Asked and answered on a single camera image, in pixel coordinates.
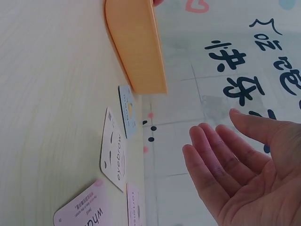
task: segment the hand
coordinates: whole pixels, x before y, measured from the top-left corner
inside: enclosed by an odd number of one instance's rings
[[[160,5],[164,0],[154,0],[154,6]]]
[[[183,153],[200,198],[219,226],[300,226],[301,125],[236,109],[230,118],[272,158],[223,125],[192,127]]]

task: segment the white tabletop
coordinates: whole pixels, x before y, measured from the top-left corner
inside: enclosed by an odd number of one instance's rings
[[[102,0],[0,2],[0,225],[51,226],[55,211],[97,178],[107,186],[113,225],[127,225],[126,196],[99,168],[106,107],[123,128],[118,85],[126,83]],[[127,178],[144,197],[135,99]]]

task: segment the card with blue trim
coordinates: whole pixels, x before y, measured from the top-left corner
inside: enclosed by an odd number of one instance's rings
[[[136,133],[134,97],[129,85],[119,86],[119,98],[127,139]]]

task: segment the finger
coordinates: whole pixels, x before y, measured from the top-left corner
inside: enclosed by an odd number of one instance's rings
[[[256,174],[250,170],[247,166],[242,164],[223,142],[221,137],[211,128],[207,123],[199,125],[203,129],[205,135],[209,141],[209,144],[221,163],[221,166],[225,171],[230,174],[241,186],[246,185],[252,180]]]
[[[253,115],[245,115],[236,109],[230,110],[230,118],[234,126],[247,137],[257,140],[267,146],[271,145],[273,137],[289,122],[277,121]]]
[[[193,146],[184,146],[183,154],[187,170],[200,198],[215,220],[217,220],[222,208],[230,199],[229,195],[215,180]]]
[[[265,154],[254,150],[243,138],[226,126],[217,126],[216,132],[238,160],[254,173],[260,174],[267,162],[271,160],[271,158]]]
[[[203,159],[209,171],[229,196],[232,197],[241,188],[241,185],[221,166],[211,149],[204,131],[199,126],[194,126],[190,129],[189,133],[192,145]]]

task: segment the pink dot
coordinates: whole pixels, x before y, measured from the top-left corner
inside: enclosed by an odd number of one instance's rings
[[[153,117],[154,117],[154,113],[149,113],[148,115],[147,115],[147,117],[149,117],[150,119],[152,119]]]
[[[103,185],[103,181],[101,179],[98,179],[97,181],[94,182],[94,186],[96,187],[100,187],[101,185]]]
[[[147,152],[149,152],[149,148],[146,147],[146,146],[144,146],[144,147],[143,147],[143,153],[147,153]]]

